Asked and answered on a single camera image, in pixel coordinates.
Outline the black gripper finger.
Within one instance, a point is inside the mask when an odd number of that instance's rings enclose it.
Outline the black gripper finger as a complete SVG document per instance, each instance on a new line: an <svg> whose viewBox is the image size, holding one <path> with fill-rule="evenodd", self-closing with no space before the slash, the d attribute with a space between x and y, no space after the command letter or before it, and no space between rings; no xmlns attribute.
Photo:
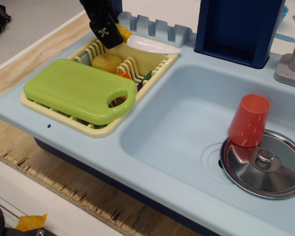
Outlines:
<svg viewBox="0 0 295 236"><path fill-rule="evenodd" d="M97 39L107 49L123 43L116 23L118 18L108 0L80 0L90 20L89 26Z"/></svg>

